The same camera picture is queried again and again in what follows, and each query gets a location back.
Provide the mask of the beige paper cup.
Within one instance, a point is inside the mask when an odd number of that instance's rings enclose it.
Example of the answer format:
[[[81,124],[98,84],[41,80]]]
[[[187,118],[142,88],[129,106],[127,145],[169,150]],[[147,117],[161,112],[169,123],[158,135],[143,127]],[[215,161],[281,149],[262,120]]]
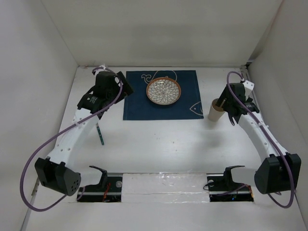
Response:
[[[207,118],[212,122],[217,122],[224,114],[223,108],[216,106],[218,99],[214,99],[210,105]]]

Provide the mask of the dark blue printed cloth napkin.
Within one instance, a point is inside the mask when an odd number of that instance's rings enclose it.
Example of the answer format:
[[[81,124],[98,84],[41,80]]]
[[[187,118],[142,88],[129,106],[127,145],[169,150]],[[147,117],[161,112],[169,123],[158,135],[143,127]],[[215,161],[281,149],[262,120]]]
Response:
[[[146,95],[148,84],[168,77],[181,88],[180,98],[171,105],[158,105]],[[201,96],[195,70],[127,71],[126,79],[134,92],[125,99],[124,120],[203,119]]]

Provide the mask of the floral plate with orange rim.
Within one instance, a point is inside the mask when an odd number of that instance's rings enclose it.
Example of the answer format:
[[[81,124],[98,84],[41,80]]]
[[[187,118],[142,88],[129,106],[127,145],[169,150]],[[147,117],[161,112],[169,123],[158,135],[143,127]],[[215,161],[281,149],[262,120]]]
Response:
[[[151,102],[157,105],[171,105],[180,98],[181,87],[171,78],[159,77],[147,85],[146,95]]]

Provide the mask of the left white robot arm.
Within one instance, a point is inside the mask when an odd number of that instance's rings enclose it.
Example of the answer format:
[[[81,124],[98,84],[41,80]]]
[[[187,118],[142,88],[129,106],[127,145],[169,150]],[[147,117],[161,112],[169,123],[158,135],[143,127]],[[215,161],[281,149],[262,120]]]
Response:
[[[93,74],[96,75],[95,85],[77,104],[73,128],[63,134],[46,158],[38,158],[35,162],[41,185],[66,196],[72,196],[79,188],[89,185],[97,191],[106,188],[106,170],[90,166],[87,171],[80,172],[75,167],[75,159],[84,140],[104,112],[133,93],[122,72],[97,70]]]

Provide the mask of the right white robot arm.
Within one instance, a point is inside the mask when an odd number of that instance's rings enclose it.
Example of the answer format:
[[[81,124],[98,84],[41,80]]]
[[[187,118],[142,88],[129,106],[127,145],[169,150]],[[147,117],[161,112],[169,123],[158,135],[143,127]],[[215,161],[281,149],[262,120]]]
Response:
[[[264,124],[258,107],[249,97],[253,87],[249,81],[227,84],[215,106],[228,114],[232,125],[238,124],[246,132],[259,154],[261,165],[257,170],[237,166],[237,171],[225,175],[222,183],[229,190],[246,183],[254,185],[261,194],[294,193],[301,158],[282,147]]]

